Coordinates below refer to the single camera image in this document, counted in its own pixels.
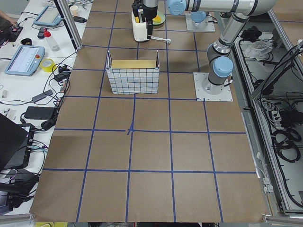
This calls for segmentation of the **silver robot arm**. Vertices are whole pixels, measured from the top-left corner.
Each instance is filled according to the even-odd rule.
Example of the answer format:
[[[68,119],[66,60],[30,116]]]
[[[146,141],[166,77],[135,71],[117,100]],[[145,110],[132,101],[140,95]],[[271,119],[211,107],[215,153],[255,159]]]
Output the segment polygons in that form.
[[[171,39],[153,36],[153,19],[158,13],[157,0],[135,0],[132,3],[133,35],[137,42],[147,42],[150,39],[171,43]]]
[[[268,12],[275,0],[169,0],[168,9],[172,15],[181,15],[185,11],[210,11],[231,13],[231,17],[217,41],[207,50],[210,73],[202,82],[202,88],[211,95],[222,92],[226,79],[233,70],[228,58],[234,41],[250,16]]]

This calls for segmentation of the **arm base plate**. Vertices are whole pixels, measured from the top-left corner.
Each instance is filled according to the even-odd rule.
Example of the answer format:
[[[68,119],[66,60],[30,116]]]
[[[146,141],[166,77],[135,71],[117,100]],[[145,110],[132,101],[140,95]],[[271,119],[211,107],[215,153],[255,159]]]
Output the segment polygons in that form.
[[[215,32],[215,19],[204,11],[190,12],[185,14],[187,31],[189,32],[202,32],[214,33]]]
[[[194,84],[197,101],[232,102],[232,93],[228,79],[223,85],[213,85],[208,80],[209,73],[194,72]]]

